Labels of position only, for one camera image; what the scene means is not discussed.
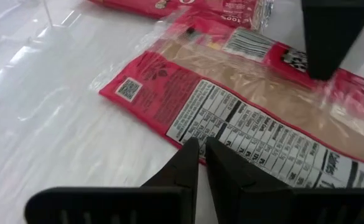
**red snack bag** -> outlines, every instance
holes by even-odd
[[[349,106],[364,109],[364,79],[305,82],[266,60],[295,69],[278,43],[204,14],[180,17],[100,94],[176,147],[198,138],[203,157],[213,136],[293,187],[364,187],[364,110]]]
[[[270,16],[273,0],[90,0],[104,6],[135,12],[156,19],[170,15],[180,6],[213,10],[234,26],[258,30]]]

